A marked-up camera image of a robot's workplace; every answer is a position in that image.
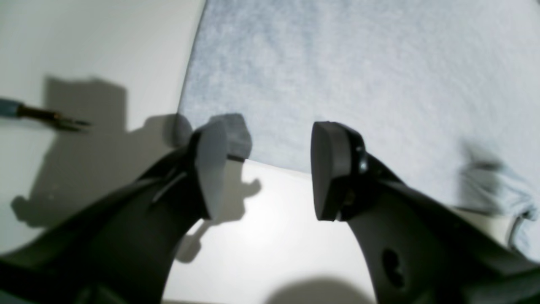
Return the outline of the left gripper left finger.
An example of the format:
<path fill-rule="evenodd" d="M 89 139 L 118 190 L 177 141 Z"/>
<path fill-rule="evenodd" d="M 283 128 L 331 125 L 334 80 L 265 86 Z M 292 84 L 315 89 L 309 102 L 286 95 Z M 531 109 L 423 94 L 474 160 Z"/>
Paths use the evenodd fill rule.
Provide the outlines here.
<path fill-rule="evenodd" d="M 133 183 L 1 256 L 2 304 L 159 304 L 181 239 L 222 205 L 222 121 Z"/>

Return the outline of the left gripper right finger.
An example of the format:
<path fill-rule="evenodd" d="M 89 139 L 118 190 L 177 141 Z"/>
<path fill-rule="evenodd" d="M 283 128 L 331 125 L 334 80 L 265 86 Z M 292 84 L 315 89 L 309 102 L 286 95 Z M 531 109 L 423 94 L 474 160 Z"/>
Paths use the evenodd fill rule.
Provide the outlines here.
<path fill-rule="evenodd" d="M 406 185 L 337 122 L 315 122 L 316 217 L 346 222 L 380 304 L 538 304 L 539 266 Z"/>

